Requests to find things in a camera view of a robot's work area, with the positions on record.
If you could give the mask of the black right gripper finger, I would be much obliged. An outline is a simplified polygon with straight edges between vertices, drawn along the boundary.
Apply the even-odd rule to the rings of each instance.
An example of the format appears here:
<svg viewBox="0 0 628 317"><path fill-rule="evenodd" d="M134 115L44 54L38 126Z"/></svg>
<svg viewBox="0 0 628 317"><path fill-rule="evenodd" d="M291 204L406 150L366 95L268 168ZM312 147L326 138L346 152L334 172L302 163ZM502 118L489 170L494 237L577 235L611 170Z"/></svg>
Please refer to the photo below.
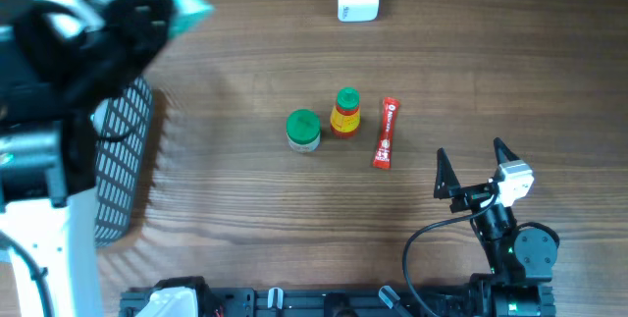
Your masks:
<svg viewBox="0 0 628 317"><path fill-rule="evenodd" d="M452 169L451 163L443 148L437 151L437 173L434 197L446 199L455 197L461 189L460 182Z"/></svg>
<svg viewBox="0 0 628 317"><path fill-rule="evenodd" d="M499 165L519 160L519 157L506 146L500 137L494 139L494 149Z"/></svg>

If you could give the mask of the green lid jar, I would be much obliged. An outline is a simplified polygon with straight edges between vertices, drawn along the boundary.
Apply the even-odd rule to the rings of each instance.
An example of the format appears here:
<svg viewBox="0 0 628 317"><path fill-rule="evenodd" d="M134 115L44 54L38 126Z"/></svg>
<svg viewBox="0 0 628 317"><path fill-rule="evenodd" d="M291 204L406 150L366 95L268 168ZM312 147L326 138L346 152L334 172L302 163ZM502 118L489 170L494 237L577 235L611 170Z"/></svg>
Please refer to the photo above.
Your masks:
<svg viewBox="0 0 628 317"><path fill-rule="evenodd" d="M320 144L320 119L311 110L295 110L287 118L286 132L288 145L292 150L299 153L312 152Z"/></svg>

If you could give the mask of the red chilli sauce bottle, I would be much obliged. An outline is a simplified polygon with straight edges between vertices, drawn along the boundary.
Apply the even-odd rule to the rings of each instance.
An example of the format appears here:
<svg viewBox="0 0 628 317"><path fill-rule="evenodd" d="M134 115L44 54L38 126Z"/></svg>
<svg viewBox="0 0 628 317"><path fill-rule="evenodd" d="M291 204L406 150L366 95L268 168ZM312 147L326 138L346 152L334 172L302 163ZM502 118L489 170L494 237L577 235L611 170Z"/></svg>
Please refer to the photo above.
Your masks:
<svg viewBox="0 0 628 317"><path fill-rule="evenodd" d="M353 87L342 88L331 112L330 126L333 134L341 138L354 136L360 125L360 95Z"/></svg>

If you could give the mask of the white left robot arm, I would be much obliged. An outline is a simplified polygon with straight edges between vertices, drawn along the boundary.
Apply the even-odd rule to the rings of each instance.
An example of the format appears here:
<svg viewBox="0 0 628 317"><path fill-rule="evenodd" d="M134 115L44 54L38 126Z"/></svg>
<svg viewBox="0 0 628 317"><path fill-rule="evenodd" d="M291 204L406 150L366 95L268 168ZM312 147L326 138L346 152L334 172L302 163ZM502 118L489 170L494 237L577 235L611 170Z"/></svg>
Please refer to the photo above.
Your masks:
<svg viewBox="0 0 628 317"><path fill-rule="evenodd" d="M103 314L94 228L96 148L90 115L119 96L164 47L172 0L113 0L103 26L63 37L51 0L1 0L1 237L25 316Z"/></svg>

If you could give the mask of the red Nescafe sachet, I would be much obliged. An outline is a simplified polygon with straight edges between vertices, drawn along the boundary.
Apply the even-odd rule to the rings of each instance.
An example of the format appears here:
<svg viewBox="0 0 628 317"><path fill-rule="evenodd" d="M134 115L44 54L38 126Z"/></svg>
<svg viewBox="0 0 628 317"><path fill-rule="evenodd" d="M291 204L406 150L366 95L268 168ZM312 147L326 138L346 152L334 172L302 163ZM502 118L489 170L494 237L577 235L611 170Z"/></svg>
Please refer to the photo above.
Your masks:
<svg viewBox="0 0 628 317"><path fill-rule="evenodd" d="M373 160L375 168L387 170L391 167L393 132L399 108L400 102L397 99L384 98L382 129Z"/></svg>

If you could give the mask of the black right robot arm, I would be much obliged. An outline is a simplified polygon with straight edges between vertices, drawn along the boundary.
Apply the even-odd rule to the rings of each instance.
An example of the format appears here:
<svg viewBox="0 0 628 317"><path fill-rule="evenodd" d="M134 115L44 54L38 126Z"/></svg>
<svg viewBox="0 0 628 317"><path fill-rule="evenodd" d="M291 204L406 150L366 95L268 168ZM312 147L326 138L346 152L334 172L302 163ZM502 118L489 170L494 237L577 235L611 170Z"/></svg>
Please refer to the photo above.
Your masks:
<svg viewBox="0 0 628 317"><path fill-rule="evenodd" d="M491 268L489 274L472 275L461 287L442 289L444 300L437 311L444 316L555 316L549 283L559 236L540 223L517 222L512 206L530 191L533 170L498 137L494 149L494 175L470 186L460 184L445 151L437 152L434 197L449 199L453 213L474 216L470 225Z"/></svg>

